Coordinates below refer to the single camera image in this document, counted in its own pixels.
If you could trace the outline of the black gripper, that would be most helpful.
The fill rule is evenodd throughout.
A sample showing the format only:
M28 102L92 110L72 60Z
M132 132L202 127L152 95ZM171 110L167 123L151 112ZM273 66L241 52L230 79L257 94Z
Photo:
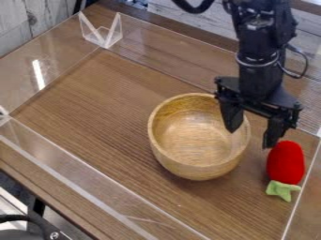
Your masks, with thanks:
M214 97L226 130L233 133L243 123L243 112L258 114L267 119L262 148L273 148L290 128L297 127L302 105L282 86L284 75L300 79L301 75L285 68L285 58L237 58L239 75L214 78Z

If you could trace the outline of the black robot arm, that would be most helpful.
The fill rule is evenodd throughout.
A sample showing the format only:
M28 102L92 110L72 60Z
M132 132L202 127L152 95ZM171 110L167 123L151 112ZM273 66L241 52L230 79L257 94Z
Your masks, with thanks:
M290 45L297 20L290 0L222 0L238 38L238 75L214 78L214 97L226 130L239 129L245 113L267 119L262 146L273 148L286 131L297 127L302 104L284 88L284 77L300 79L302 72L286 69L286 52L302 51Z

